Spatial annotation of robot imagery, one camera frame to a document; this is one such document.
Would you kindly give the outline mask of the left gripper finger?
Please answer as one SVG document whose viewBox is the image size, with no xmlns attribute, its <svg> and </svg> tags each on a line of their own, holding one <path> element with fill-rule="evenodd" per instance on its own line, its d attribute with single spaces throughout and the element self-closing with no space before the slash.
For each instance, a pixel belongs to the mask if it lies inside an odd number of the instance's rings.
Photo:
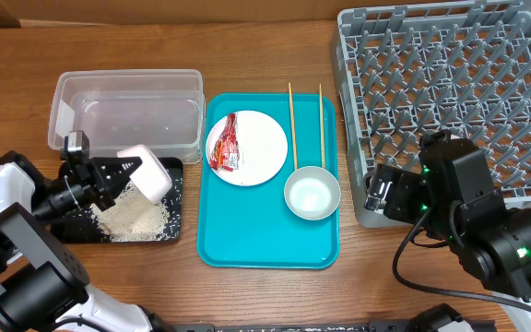
<svg viewBox="0 0 531 332">
<path fill-rule="evenodd" d="M 113 203 L 130 182 L 130 177 L 125 174 L 106 176 L 106 201 Z"/>
<path fill-rule="evenodd" d="M 93 165 L 103 178 L 129 177 L 142 165 L 142 160 L 139 157 L 96 157 Z"/>
</svg>

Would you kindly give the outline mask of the red snack wrapper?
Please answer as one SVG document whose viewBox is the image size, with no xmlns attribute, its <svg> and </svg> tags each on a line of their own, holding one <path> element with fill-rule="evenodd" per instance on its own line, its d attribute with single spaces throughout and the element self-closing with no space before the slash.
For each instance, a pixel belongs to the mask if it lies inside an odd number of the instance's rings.
<svg viewBox="0 0 531 332">
<path fill-rule="evenodd" d="M 223 131 L 213 147 L 209 157 L 210 168 L 233 172 L 239 169 L 239 143 L 237 139 L 237 114 L 230 113 L 226 117 Z"/>
</svg>

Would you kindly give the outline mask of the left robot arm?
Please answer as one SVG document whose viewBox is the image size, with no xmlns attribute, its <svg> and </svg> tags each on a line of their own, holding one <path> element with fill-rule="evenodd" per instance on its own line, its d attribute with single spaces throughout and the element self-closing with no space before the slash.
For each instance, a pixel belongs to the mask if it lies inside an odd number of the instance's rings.
<svg viewBox="0 0 531 332">
<path fill-rule="evenodd" d="M 80 208 L 114 205 L 138 157 L 65 152 L 51 181 L 14 150 L 0 157 L 0 329 L 3 331 L 171 331 L 142 306 L 91 285 L 89 275 L 48 226 Z"/>
</svg>

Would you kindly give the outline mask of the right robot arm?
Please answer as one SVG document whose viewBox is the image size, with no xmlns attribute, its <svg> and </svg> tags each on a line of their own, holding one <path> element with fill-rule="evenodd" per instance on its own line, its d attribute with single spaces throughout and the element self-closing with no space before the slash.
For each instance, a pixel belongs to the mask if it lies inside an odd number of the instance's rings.
<svg viewBox="0 0 531 332">
<path fill-rule="evenodd" d="M 531 331 L 531 208 L 506 207 L 483 151 L 471 140 L 442 130 L 419 144 L 420 172 L 379 164 L 367 181 L 365 208 L 412 227 L 393 258 L 395 279 L 416 291 L 497 303 L 518 330 Z M 421 232 L 432 247 L 448 247 L 485 292 L 405 279 L 400 256 Z"/>
</svg>

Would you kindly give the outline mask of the rice leftovers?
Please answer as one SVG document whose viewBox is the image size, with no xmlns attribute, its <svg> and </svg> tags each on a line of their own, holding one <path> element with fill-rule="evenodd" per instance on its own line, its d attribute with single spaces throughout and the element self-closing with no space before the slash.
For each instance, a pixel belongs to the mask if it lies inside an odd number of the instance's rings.
<svg viewBox="0 0 531 332">
<path fill-rule="evenodd" d="M 170 212 L 161 204 L 153 204 L 130 181 L 114 205 L 100 210 L 95 204 L 89 208 L 92 219 L 111 242 L 151 242 L 165 240 Z"/>
</svg>

